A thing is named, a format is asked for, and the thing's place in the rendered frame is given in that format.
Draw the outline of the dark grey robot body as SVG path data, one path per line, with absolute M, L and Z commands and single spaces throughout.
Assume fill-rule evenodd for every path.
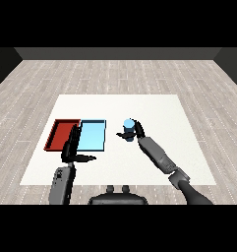
M 143 196 L 130 192 L 128 185 L 122 186 L 121 193 L 114 192 L 114 186 L 108 185 L 106 192 L 89 199 L 89 205 L 147 205 L 148 201 Z

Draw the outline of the red shallow open box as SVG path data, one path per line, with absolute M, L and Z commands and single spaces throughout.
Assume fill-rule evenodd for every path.
M 69 139 L 71 129 L 80 123 L 80 119 L 56 119 L 43 149 L 47 152 L 61 152 L 64 143 Z

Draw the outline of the small blue can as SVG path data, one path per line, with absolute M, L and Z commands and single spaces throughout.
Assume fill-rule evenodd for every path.
M 126 119 L 123 127 L 125 133 L 133 133 L 135 131 L 135 122 L 132 119 Z

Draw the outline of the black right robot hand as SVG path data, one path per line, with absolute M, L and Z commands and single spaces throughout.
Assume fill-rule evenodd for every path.
M 117 133 L 117 136 L 122 137 L 123 139 L 129 139 L 129 138 L 134 138 L 134 137 L 137 137 L 138 139 L 140 139 L 140 138 L 144 138 L 146 135 L 145 135 L 142 124 L 139 121 L 135 120 L 133 131 L 131 131 L 131 132 L 126 131 L 124 133 Z

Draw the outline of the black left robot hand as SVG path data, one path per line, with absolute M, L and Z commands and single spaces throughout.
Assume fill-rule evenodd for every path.
M 93 156 L 78 155 L 77 149 L 81 136 L 81 128 L 74 125 L 70 131 L 68 140 L 64 143 L 61 159 L 65 163 L 69 162 L 88 162 L 95 160 Z

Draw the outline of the light blue shallow open box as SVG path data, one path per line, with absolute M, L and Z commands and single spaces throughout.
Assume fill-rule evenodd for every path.
M 103 152 L 105 144 L 106 121 L 103 119 L 84 119 L 78 145 L 80 152 Z

